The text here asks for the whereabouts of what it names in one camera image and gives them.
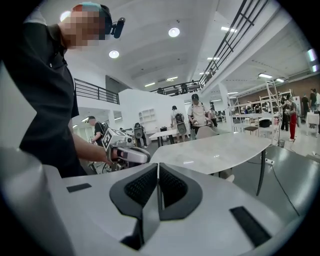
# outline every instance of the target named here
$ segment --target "chair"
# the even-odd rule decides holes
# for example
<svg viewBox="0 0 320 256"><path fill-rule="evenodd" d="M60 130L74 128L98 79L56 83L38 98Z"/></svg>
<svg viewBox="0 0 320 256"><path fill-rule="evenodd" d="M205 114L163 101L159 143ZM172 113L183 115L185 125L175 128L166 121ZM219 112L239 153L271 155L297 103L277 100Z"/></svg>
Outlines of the chair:
<svg viewBox="0 0 320 256"><path fill-rule="evenodd" d="M199 128L197 135L195 136L196 139L203 139L212 136L218 135L214 132L209 126L202 126Z"/></svg>

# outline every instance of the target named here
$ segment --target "ceiling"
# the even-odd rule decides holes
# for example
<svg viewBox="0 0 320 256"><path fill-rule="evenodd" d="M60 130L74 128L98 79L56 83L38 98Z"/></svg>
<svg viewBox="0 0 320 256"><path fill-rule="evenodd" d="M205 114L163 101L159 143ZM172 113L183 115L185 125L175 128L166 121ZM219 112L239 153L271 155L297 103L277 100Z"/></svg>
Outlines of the ceiling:
<svg viewBox="0 0 320 256"><path fill-rule="evenodd" d="M222 83L229 92L242 92L264 83L265 79L258 77L260 73L277 79L309 70L308 47L304 35L291 21Z"/></svg>
<svg viewBox="0 0 320 256"><path fill-rule="evenodd" d="M61 13L81 1L51 0L40 8L48 25L58 23ZM96 0L109 7L113 21L126 18L120 39L100 41L97 47L79 52L104 70L116 67L140 90L155 90L199 79L221 43L239 9L240 0ZM170 28L180 35L170 37ZM109 52L117 50L119 58ZM167 78L178 77L173 82ZM155 82L153 86L145 85Z"/></svg>

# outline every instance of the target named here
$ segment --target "balcony railing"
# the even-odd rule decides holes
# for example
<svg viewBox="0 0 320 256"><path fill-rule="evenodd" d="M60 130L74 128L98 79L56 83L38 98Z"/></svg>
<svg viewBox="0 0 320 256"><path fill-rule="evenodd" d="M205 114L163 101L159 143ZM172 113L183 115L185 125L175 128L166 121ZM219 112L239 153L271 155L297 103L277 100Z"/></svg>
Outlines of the balcony railing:
<svg viewBox="0 0 320 256"><path fill-rule="evenodd" d="M74 83L77 96L120 104L119 95L117 93L76 78L74 79Z"/></svg>
<svg viewBox="0 0 320 256"><path fill-rule="evenodd" d="M190 82L178 83L175 85L169 85L167 87L158 88L156 90L152 90L151 92L168 95L168 96L176 96L180 94L199 92L201 89L202 89L202 86L199 81L190 81Z"/></svg>
<svg viewBox="0 0 320 256"><path fill-rule="evenodd" d="M225 34L215 54L212 56L213 59L203 71L203 75L199 80L202 86L215 75L219 70L219 67L228 59L229 55L234 52L235 47L248 30L255 25L254 22L266 6L267 2L268 0L242 1L229 30Z"/></svg>

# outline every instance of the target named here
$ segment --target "red pants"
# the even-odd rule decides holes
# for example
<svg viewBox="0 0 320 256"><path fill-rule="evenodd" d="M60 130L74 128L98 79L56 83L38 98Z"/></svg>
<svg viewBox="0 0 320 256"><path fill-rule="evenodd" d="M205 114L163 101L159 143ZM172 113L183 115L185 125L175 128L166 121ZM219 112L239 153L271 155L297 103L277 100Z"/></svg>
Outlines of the red pants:
<svg viewBox="0 0 320 256"><path fill-rule="evenodd" d="M295 139L296 133L296 124L297 124L297 114L294 113L290 116L290 139Z"/></svg>

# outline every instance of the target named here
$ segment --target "floor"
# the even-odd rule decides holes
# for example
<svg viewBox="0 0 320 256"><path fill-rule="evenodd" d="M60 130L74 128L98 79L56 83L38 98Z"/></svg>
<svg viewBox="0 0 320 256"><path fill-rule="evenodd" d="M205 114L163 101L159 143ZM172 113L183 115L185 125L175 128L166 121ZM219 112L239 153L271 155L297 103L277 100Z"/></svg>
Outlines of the floor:
<svg viewBox="0 0 320 256"><path fill-rule="evenodd" d="M218 128L227 127L218 122ZM289 142L290 132L280 131L280 139L285 140L284 148L277 146L266 149L266 158L274 160L272 167L265 166L263 184L256 197L260 176L260 154L232 169L234 184L270 207L284 223L288 224L298 214L306 214L320 183L320 164L304 156L316 152L320 154L320 135L315 132L306 136L306 126L296 129L296 140ZM147 150L153 155L158 149L153 141Z"/></svg>

